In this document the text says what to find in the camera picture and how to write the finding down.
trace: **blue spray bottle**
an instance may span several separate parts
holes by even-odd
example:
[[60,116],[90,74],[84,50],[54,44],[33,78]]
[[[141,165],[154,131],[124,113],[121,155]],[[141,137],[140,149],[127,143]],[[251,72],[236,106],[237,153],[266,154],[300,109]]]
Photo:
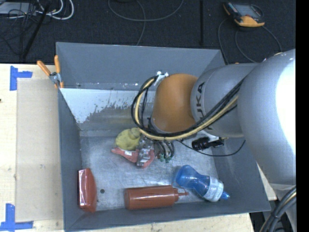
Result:
[[189,165],[179,169],[176,173],[176,182],[185,189],[195,190],[202,198],[211,202],[229,198],[223,189],[222,181],[215,177],[199,174]]

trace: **black carpet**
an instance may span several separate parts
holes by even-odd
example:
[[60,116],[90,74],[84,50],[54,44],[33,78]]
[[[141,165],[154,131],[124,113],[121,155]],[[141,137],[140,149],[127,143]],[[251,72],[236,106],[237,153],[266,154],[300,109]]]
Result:
[[[36,0],[10,1],[31,1],[38,6]],[[40,3],[44,7],[48,1],[40,0]],[[261,62],[279,51],[295,48],[296,0],[72,1],[72,18],[56,20],[46,16],[32,44],[29,42],[42,14],[29,13],[17,19],[9,19],[7,14],[2,14],[0,62],[36,63],[42,60],[53,64],[56,42],[221,49],[226,63]],[[225,1],[249,3],[261,8],[268,30],[259,27],[239,31],[234,22],[224,21],[227,19],[222,6]],[[59,6],[59,0],[53,0],[50,10]],[[65,14],[62,16],[68,16],[71,12],[68,0],[65,0],[64,6]],[[145,16],[147,22],[123,19],[111,8],[135,20],[143,20]],[[218,39],[220,24],[221,42]]]

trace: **gray bin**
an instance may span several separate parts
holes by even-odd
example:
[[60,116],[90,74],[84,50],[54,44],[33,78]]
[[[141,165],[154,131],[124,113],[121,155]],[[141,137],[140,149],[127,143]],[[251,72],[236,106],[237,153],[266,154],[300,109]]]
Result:
[[[65,231],[270,210],[258,166],[246,144],[235,155],[213,158],[175,143],[175,159],[167,164],[155,159],[146,169],[110,152],[116,135],[134,126],[129,112],[131,98],[146,79],[157,71],[199,77],[206,68],[224,65],[219,50],[56,43],[56,54],[65,85],[58,91]],[[154,90],[150,94],[147,113],[151,112]],[[232,153],[243,140],[228,139],[213,152]],[[200,174],[219,178],[230,198],[211,203],[190,191],[172,207],[124,208],[124,188],[171,184],[177,167],[185,164]],[[85,213],[78,206],[78,171],[85,167],[93,170],[97,183],[95,213]]]

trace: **yellow cable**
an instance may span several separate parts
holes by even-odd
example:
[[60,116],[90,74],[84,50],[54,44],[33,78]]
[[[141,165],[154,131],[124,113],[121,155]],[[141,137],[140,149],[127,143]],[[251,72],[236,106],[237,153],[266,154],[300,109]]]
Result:
[[[145,85],[145,87],[148,87],[152,81],[153,81],[153,79],[151,79]],[[139,121],[139,118],[138,118],[138,114],[139,114],[139,106],[140,106],[140,100],[141,100],[142,94],[143,94],[143,92],[139,95],[137,102],[136,102],[136,107],[135,107],[135,119],[136,119],[136,122],[139,125],[140,125],[140,121]],[[140,129],[140,132],[143,135],[145,135],[146,137],[148,137],[149,139],[160,140],[160,141],[162,141],[162,140],[172,141],[172,140],[182,139],[182,138],[191,136],[191,135],[201,131],[202,129],[206,128],[208,125],[212,124],[214,121],[216,121],[220,116],[222,116],[225,112],[227,112],[228,109],[236,103],[237,99],[238,99],[238,96],[234,97],[220,112],[218,112],[216,115],[211,117],[209,120],[207,120],[206,122],[204,122],[200,126],[196,127],[195,129],[193,129],[192,131],[189,131],[187,133],[184,133],[184,134],[181,134],[181,135],[178,135],[178,136],[164,137],[164,136],[151,135],[148,132],[144,131],[143,129]]]

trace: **orange object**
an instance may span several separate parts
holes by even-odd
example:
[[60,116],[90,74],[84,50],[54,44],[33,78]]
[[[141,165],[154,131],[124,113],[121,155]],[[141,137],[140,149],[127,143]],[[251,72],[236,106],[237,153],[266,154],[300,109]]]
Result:
[[[124,149],[121,149],[119,147],[116,147],[116,148],[113,148],[112,149],[112,152],[117,154],[117,155],[120,155],[120,156],[123,156],[124,158],[126,158],[127,160],[131,161],[131,162],[134,162],[136,163],[138,161],[138,158],[139,158],[139,152],[140,150],[139,149],[136,149],[136,150],[124,150]],[[150,163],[153,162],[153,160],[155,159],[155,151],[153,149],[150,150],[150,159],[146,162],[144,162],[144,165],[141,167],[141,168],[146,168],[150,165]]]
[[127,188],[124,192],[125,207],[128,210],[137,210],[172,206],[179,196],[188,194],[178,193],[178,189],[171,185]]
[[46,75],[49,76],[51,74],[50,70],[46,67],[46,65],[42,61],[38,60],[37,65],[42,69],[42,71],[44,71]]
[[191,112],[191,90],[197,77],[178,73],[166,77],[158,86],[152,122],[165,132],[179,132],[195,124]]
[[89,168],[79,171],[79,207],[91,213],[97,208],[97,186]]
[[[56,73],[60,73],[60,62],[59,62],[59,57],[58,55],[55,55],[54,57],[54,62],[55,62],[55,67],[56,67]],[[63,81],[59,83],[60,87],[64,87]]]

